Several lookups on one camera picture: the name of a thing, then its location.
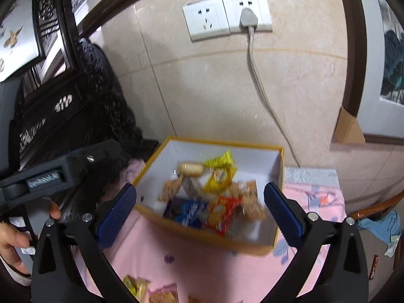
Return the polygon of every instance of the pink tablecloth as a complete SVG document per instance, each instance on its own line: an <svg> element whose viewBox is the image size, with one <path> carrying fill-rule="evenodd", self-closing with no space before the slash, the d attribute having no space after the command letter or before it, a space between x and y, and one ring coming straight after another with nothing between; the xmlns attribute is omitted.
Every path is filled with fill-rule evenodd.
<svg viewBox="0 0 404 303"><path fill-rule="evenodd" d="M126 177L127 174L122 173L120 182L131 181L136 172ZM345 218L339 189L285 185L283 192L306 212L315 211L325 220ZM323 246L300 294L314 286L327 252L328 247ZM286 270L296 250L279 233L275 249L267 256L237 254L178 237L133 211L114 245L104 253L121 279L127 274L149 279L151 290L176 283L180 303L186 303L189 294L205 303L259 303ZM76 262L87 288L99 295L80 255Z"/></svg>

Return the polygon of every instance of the finger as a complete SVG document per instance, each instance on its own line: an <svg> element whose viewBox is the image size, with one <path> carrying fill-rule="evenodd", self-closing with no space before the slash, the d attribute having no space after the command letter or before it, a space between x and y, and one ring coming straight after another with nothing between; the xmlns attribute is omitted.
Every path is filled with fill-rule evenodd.
<svg viewBox="0 0 404 303"><path fill-rule="evenodd" d="M52 202L50 206L51 206L49 211L50 216L55 220L59 220L62 217L62 213L60 212L58 205Z"/></svg>
<svg viewBox="0 0 404 303"><path fill-rule="evenodd" d="M9 224L0 223L0 255L7 264L25 274L29 274L29 272L13 246L27 248L29 245L28 238L17 229Z"/></svg>
<svg viewBox="0 0 404 303"><path fill-rule="evenodd" d="M21 232L7 223L0 223L0 247L15 246L27 248L30 241Z"/></svg>

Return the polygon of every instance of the sleeve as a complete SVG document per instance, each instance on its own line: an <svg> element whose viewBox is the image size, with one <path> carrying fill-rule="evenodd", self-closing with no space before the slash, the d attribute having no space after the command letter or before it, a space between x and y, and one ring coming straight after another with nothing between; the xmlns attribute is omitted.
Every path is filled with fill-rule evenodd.
<svg viewBox="0 0 404 303"><path fill-rule="evenodd" d="M22 273L19 273L13 267L9 266L5 262L5 260L3 260L1 255L0 255L0 260L3 262L4 267L6 268L7 272L10 274L11 278L13 278L14 281L18 282L19 284L21 284L23 286L31 285L31 275L24 275Z"/></svg>

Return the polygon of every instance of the cardboard box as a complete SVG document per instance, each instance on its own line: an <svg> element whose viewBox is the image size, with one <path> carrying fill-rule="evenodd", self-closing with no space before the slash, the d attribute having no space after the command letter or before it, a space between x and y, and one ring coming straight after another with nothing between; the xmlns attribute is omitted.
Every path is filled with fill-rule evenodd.
<svg viewBox="0 0 404 303"><path fill-rule="evenodd" d="M181 226L172 220L162 218L167 203L159 201L158 198L165 181L171 178L177 164L204 162L222 155L227 150L232 152L234 166L238 168L233 180L255 179L258 200L265 206L263 198L265 185L270 181L277 183L280 188L283 185L283 147L168 137L133 183L137 191L136 209L148 220L177 234L237 252L266 255L273 249L277 236L277 225L269 211L265 220L250 223L248 232L241 241L222 238L211 232ZM205 184L209 176L207 174L200 179L201 185ZM182 188L181 191L179 197L186 197Z"/></svg>

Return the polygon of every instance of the wall socket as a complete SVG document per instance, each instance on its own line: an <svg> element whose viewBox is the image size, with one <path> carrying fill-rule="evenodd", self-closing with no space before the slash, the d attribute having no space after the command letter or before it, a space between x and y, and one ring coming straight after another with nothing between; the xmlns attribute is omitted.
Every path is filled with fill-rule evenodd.
<svg viewBox="0 0 404 303"><path fill-rule="evenodd" d="M191 41L230 35L222 0L203 0L183 7Z"/></svg>
<svg viewBox="0 0 404 303"><path fill-rule="evenodd" d="M241 12L244 8L253 10L258 18L256 31L272 32L272 20L267 0L223 0L228 18L230 33L248 31L240 23Z"/></svg>

